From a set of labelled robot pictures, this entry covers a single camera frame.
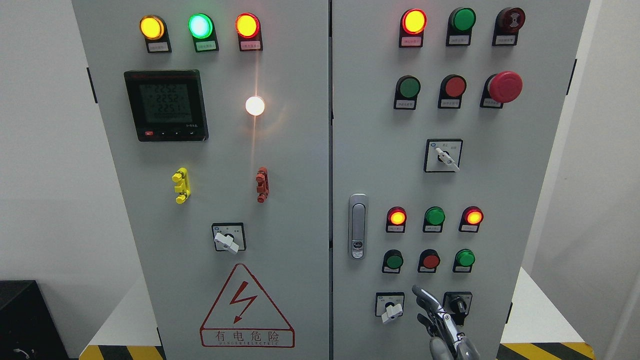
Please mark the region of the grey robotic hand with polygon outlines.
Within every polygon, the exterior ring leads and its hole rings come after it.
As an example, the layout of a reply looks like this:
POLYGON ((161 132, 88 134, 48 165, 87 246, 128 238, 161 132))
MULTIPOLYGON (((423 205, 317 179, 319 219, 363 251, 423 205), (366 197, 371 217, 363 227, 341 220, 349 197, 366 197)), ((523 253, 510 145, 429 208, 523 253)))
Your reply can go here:
POLYGON ((430 292, 413 285, 417 305, 426 311, 418 313, 416 319, 425 326, 430 336, 429 350, 433 360, 480 360, 473 342, 458 329, 450 313, 430 292))

